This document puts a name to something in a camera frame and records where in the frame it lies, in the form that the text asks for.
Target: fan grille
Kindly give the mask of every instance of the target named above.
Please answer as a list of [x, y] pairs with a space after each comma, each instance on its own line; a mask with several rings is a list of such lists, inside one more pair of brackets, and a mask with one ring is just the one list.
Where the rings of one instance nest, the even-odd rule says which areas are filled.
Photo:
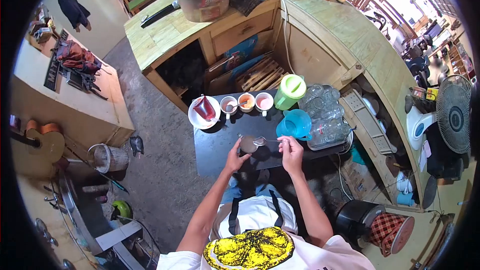
[[448, 148], [456, 153], [470, 149], [470, 81], [461, 75], [448, 76], [440, 85], [437, 122]]

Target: person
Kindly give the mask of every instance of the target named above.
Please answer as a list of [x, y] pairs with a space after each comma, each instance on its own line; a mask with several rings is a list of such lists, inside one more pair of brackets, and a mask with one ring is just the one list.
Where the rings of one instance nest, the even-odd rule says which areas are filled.
[[176, 252], [160, 255], [158, 270], [207, 269], [375, 269], [339, 235], [310, 190], [302, 171], [303, 147], [281, 136], [278, 151], [290, 175], [310, 243], [297, 236], [292, 206], [261, 171], [256, 195], [241, 200], [232, 176], [250, 154], [237, 153], [238, 139], [225, 168], [193, 214]]

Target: white t-shirt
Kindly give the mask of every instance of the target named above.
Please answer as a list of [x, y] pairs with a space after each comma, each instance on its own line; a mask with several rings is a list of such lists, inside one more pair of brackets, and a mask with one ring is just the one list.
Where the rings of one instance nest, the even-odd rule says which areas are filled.
[[271, 197], [240, 201], [235, 236], [229, 231], [231, 203], [220, 205], [210, 233], [211, 242], [203, 255], [190, 251], [160, 255], [157, 270], [375, 269], [367, 257], [339, 235], [331, 237], [323, 248], [305, 242], [296, 235], [292, 206], [281, 198], [278, 204], [284, 219], [281, 229], [273, 227], [278, 215]]

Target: red checkered cloth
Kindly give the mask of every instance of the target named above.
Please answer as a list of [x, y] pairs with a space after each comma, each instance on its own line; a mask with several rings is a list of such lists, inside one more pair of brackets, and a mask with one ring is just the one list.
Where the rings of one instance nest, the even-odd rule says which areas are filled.
[[381, 213], [373, 220], [369, 243], [378, 246], [384, 257], [389, 256], [393, 240], [407, 218], [408, 216]]

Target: hand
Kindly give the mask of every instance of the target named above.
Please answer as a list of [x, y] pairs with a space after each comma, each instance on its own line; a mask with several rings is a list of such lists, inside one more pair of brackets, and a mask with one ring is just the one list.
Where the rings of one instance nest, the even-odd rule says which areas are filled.
[[302, 172], [302, 157], [303, 147], [297, 140], [291, 136], [281, 136], [277, 138], [278, 141], [282, 141], [278, 145], [278, 152], [283, 153], [282, 165], [285, 171], [290, 176], [303, 174]]
[[231, 173], [237, 172], [240, 167], [243, 165], [243, 162], [250, 159], [252, 156], [251, 154], [245, 154], [244, 156], [240, 157], [240, 153], [237, 153], [240, 147], [240, 141], [242, 138], [238, 138], [233, 148], [228, 153], [228, 157], [226, 158], [225, 170]]

